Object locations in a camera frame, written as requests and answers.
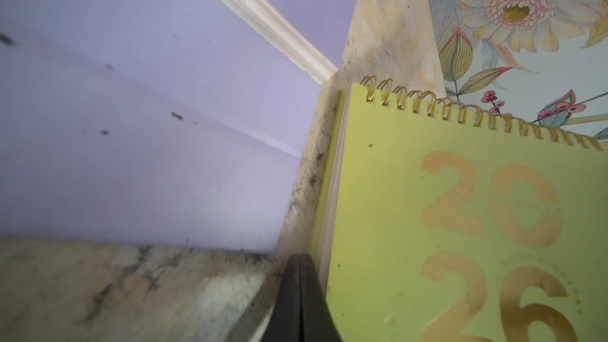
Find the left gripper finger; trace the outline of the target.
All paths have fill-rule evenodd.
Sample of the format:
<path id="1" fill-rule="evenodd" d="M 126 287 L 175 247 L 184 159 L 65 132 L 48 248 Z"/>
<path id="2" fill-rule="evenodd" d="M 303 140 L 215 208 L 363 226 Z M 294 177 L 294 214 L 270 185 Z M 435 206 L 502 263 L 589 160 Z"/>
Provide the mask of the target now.
<path id="1" fill-rule="evenodd" d="M 263 341 L 340 341 L 310 254 L 289 256 Z"/>

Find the green desk calendar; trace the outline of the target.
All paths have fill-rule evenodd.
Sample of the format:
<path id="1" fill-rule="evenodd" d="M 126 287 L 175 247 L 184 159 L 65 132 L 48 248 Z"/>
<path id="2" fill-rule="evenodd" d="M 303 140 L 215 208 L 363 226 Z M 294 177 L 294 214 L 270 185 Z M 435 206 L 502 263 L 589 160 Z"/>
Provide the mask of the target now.
<path id="1" fill-rule="evenodd" d="M 344 341 L 605 341 L 607 144 L 367 78 L 316 234 Z"/>

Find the purple desk calendar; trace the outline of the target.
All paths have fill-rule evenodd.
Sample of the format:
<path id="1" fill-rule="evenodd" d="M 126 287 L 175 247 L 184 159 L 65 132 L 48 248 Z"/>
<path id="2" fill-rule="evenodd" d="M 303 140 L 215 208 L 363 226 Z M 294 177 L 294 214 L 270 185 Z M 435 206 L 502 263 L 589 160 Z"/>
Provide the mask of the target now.
<path id="1" fill-rule="evenodd" d="M 220 0 L 1 0 L 1 232 L 270 253 L 320 91 Z"/>

